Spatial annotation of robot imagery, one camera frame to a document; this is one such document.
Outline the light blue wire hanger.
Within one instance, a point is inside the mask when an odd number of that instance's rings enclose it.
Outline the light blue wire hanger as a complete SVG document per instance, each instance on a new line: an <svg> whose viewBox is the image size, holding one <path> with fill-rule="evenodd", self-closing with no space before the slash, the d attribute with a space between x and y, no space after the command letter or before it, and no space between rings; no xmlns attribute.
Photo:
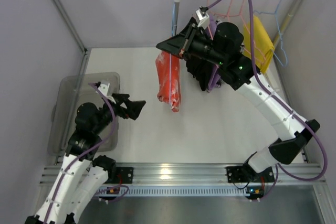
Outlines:
<svg viewBox="0 0 336 224"><path fill-rule="evenodd" d="M175 11L176 11L176 2L173 3L173 9L172 9L172 27L171 27L171 36L173 37L176 34L176 29L175 29L175 25L176 25L176 21L175 21ZM170 71L169 71L169 104L171 106L171 108L173 107L173 101L172 101L172 55L170 54L169 57L170 60Z"/></svg>

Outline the orange white patterned trousers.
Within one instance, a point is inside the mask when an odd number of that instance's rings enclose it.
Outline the orange white patterned trousers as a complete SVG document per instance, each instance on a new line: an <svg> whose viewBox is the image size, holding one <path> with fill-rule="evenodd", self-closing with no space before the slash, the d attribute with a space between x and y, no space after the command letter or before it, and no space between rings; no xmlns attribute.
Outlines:
<svg viewBox="0 0 336 224"><path fill-rule="evenodd" d="M159 80L157 98L168 104L173 112L178 112L181 104L180 60L161 51L155 65Z"/></svg>

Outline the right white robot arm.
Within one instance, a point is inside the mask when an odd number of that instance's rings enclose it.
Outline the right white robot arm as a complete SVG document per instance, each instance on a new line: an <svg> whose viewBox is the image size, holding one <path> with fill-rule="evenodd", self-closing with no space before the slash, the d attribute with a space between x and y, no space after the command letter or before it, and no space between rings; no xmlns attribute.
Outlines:
<svg viewBox="0 0 336 224"><path fill-rule="evenodd" d="M292 110L268 85L251 59L241 53L244 37L230 22L220 23L210 38L191 18L177 35L156 45L157 49L184 59L195 76L199 67L191 63L206 61L219 66L221 79L244 96L264 116L278 134L272 144L249 156L242 165L245 176L253 180L266 169L292 163L320 128L317 120L306 120Z"/></svg>

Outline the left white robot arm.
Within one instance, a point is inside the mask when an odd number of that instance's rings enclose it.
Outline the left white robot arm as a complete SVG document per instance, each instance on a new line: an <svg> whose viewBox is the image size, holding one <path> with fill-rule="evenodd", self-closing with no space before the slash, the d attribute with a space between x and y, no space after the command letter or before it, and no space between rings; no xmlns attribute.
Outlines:
<svg viewBox="0 0 336 224"><path fill-rule="evenodd" d="M40 209L26 223L77 223L98 189L117 172L115 160L97 156L100 133L117 117L136 120L146 101L131 101L128 94L102 96L100 108L91 102L80 105L75 131L69 139L57 178Z"/></svg>

